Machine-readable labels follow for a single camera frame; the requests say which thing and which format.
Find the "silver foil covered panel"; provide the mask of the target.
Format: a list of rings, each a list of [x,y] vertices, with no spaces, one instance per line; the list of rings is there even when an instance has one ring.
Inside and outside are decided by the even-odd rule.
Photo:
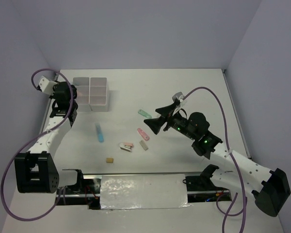
[[[183,174],[103,176],[100,207],[106,210],[189,206]]]

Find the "right white compartment organizer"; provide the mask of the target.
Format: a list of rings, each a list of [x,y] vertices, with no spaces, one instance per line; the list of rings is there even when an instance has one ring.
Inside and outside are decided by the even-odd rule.
[[[107,112],[109,110],[109,86],[105,77],[90,78],[89,105],[93,112]]]

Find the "grey white eraser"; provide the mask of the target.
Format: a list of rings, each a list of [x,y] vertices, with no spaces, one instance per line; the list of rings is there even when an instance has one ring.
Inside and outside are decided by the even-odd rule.
[[[139,143],[140,143],[141,147],[143,148],[143,150],[145,150],[145,151],[148,150],[148,146],[143,140],[141,140]]]

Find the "pink mini stapler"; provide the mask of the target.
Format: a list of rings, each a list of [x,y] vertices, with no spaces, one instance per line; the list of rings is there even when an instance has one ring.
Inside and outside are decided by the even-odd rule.
[[[119,144],[119,147],[121,150],[131,152],[134,145],[132,143],[128,143],[128,142],[122,142]]]

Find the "blue highlighter pen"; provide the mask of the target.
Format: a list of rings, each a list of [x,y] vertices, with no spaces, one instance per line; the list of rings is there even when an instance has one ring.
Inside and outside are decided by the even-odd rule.
[[[97,133],[97,138],[98,138],[99,143],[103,143],[104,142],[104,136],[103,136],[100,124],[96,123],[95,124],[95,128],[96,128],[96,133]]]

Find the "yellow eraser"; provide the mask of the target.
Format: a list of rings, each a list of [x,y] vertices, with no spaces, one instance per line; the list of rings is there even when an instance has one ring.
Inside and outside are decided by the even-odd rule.
[[[112,164],[114,162],[113,158],[106,158],[106,163]]]

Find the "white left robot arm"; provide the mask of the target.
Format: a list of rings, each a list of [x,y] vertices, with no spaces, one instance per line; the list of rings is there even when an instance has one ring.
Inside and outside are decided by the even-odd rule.
[[[38,88],[54,101],[46,134],[14,159],[17,189],[20,193],[54,193],[68,186],[73,193],[81,193],[85,189],[81,171],[60,168],[54,163],[55,153],[77,117],[77,90],[66,82],[50,81],[46,77],[41,77]]]

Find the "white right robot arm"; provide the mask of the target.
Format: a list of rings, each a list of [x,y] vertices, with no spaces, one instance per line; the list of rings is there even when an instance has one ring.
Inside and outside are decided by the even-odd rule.
[[[200,112],[188,118],[177,109],[177,103],[156,109],[158,118],[144,119],[144,123],[158,134],[170,128],[193,141],[197,155],[205,157],[209,165],[203,170],[201,184],[206,190],[224,187],[244,191],[265,214],[275,217],[291,194],[286,173],[271,170],[228,148],[227,144],[209,131],[210,124]]]

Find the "white compartment organizer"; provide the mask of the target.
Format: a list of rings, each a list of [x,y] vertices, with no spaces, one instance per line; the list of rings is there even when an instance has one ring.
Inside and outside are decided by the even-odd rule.
[[[107,112],[109,110],[109,86],[105,77],[90,78],[89,105],[93,112]]]
[[[90,112],[91,107],[89,105],[89,86],[90,86],[89,77],[74,77],[73,85],[77,89],[76,102],[79,106],[78,111]]]

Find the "left white compartment organizer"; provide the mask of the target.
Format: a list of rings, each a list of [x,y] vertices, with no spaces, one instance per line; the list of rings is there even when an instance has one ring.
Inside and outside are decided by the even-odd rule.
[[[77,89],[76,102],[79,106],[78,111],[90,112],[91,107],[89,105],[89,86],[90,86],[89,77],[74,77],[73,85]]]

